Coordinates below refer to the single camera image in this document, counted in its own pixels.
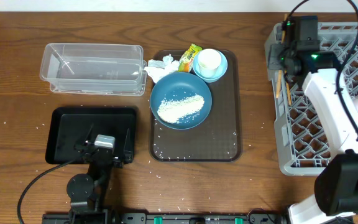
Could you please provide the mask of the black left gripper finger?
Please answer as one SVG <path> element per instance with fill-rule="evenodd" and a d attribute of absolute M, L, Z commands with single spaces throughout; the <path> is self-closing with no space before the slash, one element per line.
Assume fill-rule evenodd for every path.
<path fill-rule="evenodd" d="M 76 140 L 74 144 L 74 149 L 88 149 L 90 146 L 94 144 L 91 140 L 91 134 L 93 131 L 94 124 L 89 127 L 86 134 Z"/>
<path fill-rule="evenodd" d="M 133 157 L 134 157 L 134 145 L 132 142 L 132 137 L 131 137 L 131 130 L 128 129 L 127 133 L 126 133 L 126 140 L 124 143 L 124 163 L 125 164 L 129 164 L 132 163 L 133 161 Z"/>

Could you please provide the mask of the wooden chopstick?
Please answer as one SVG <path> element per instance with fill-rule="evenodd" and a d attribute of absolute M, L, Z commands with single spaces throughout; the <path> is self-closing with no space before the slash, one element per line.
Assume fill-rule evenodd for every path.
<path fill-rule="evenodd" d="M 281 44 L 284 43 L 284 39 L 285 39 L 285 31 L 283 30 L 282 31 Z M 276 84 L 276 93 L 275 93 L 275 98 L 276 99 L 279 99 L 279 97 L 280 97 L 282 76 L 283 76 L 283 70 L 279 70 L 278 71 L 277 84 Z"/>
<path fill-rule="evenodd" d="M 286 90 L 287 90 L 288 105 L 291 106 L 292 105 L 292 99 L 291 99 L 291 93 L 290 93 L 290 86 L 289 86 L 288 82 L 285 82 L 285 86 L 286 86 Z"/>

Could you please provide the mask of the pile of white rice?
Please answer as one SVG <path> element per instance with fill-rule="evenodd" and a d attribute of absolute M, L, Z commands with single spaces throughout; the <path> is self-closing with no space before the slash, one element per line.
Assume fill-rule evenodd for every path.
<path fill-rule="evenodd" d="M 165 122 L 177 124 L 183 118 L 198 114 L 204 106 L 204 98 L 193 95 L 182 100 L 162 100 L 157 109 L 158 116 Z"/>

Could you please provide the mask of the dark blue plate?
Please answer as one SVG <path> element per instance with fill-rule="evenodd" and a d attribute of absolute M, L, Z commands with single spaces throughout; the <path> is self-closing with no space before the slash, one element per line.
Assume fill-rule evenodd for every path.
<path fill-rule="evenodd" d="M 182 100 L 193 95 L 204 98 L 204 106 L 198 114 L 187 116 L 177 124 L 167 123 L 158 116 L 157 109 L 162 100 Z M 154 85 L 150 96 L 150 109 L 155 119 L 168 128 L 191 129 L 208 117 L 212 102 L 211 91 L 201 78 L 190 73 L 176 72 L 163 77 Z"/>

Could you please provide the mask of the white tissue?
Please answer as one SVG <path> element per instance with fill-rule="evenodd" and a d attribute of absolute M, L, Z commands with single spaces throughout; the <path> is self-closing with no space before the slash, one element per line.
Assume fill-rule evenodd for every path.
<path fill-rule="evenodd" d="M 166 55 L 162 60 L 150 59 L 148 65 L 144 68 L 147 75 L 154 83 L 157 83 L 163 77 L 178 70 L 180 62 L 175 60 L 171 54 Z"/>

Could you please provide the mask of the yellow green snack wrapper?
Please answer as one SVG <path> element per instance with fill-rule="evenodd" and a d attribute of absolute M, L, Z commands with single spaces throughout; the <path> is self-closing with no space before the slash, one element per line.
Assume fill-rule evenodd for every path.
<path fill-rule="evenodd" d="M 185 53 L 181 56 L 178 67 L 178 72 L 186 72 L 189 73 L 193 66 L 193 61 L 196 57 L 196 55 L 202 51 L 202 47 L 191 44 L 188 50 L 185 51 Z"/>

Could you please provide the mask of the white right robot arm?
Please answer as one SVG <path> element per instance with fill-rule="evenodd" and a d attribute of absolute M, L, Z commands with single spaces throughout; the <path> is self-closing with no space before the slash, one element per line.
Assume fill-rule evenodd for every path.
<path fill-rule="evenodd" d="M 347 90 L 334 52 L 322 51 L 317 16 L 293 16 L 282 22 L 281 43 L 267 47 L 268 69 L 277 71 L 274 92 L 283 78 L 295 79 L 314 106 L 333 159 L 317 176 L 314 194 L 290 205 L 277 223 L 345 222 L 358 214 L 358 111 Z"/>

